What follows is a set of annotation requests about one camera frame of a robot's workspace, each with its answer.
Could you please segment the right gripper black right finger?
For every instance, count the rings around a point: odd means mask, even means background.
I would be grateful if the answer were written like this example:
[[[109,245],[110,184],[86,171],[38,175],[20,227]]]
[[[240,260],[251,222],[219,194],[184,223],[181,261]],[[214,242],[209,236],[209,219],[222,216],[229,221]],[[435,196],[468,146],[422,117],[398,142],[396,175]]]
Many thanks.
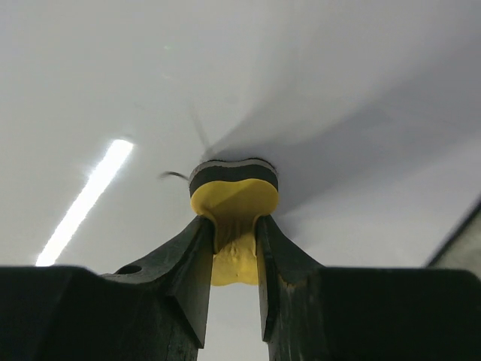
[[[272,360],[478,360],[480,282],[432,268],[325,267],[272,217],[256,224]]]

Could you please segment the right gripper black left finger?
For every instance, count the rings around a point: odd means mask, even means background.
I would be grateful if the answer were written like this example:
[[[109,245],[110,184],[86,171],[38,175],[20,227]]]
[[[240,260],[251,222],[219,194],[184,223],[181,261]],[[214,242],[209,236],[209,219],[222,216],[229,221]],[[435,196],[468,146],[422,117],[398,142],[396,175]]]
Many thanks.
[[[1,270],[3,360],[195,360],[204,346],[213,224],[113,274],[76,266]]]

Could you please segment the yellow bone-shaped eraser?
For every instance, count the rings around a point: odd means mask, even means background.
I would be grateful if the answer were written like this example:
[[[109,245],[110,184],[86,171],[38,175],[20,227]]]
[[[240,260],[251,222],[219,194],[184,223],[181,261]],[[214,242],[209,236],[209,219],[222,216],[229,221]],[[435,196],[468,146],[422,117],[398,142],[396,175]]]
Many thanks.
[[[196,215],[215,226],[211,284],[257,285],[256,222],[279,203],[276,169],[260,158],[209,160],[192,171],[189,194]]]

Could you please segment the white whiteboard black frame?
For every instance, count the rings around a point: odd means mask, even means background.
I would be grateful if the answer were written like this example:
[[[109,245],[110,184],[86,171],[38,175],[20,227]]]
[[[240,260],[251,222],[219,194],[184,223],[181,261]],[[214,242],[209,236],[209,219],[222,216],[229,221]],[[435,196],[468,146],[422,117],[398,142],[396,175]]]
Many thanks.
[[[1,3],[1,270],[113,274],[200,217],[198,165],[248,158],[319,264],[480,282],[480,3]],[[204,346],[258,360],[251,314],[268,349],[259,284],[210,278]]]

